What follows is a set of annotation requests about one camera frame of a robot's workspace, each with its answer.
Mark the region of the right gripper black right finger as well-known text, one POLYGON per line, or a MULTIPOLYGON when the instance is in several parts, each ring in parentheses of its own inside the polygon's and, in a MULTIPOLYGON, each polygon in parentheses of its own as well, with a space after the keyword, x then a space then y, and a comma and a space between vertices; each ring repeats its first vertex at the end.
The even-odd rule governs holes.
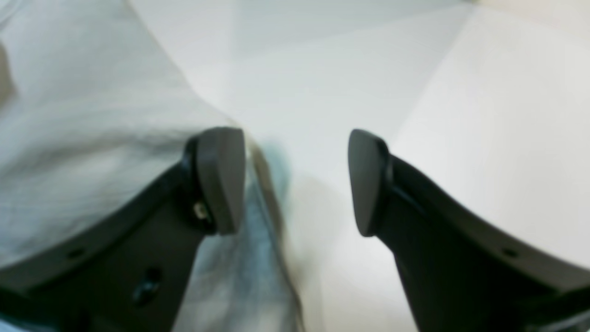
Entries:
POLYGON ((487 223, 366 130, 348 137, 358 231, 392 252, 420 332, 587 332, 590 274, 487 223))

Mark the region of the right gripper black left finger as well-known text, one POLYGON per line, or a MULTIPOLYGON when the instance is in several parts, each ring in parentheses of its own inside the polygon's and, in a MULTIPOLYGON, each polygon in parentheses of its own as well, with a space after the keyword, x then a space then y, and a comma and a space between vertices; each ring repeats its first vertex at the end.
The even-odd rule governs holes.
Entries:
POLYGON ((29 332, 170 332, 198 248, 244 214, 244 132, 213 127, 122 208, 1 269, 1 320, 29 332))

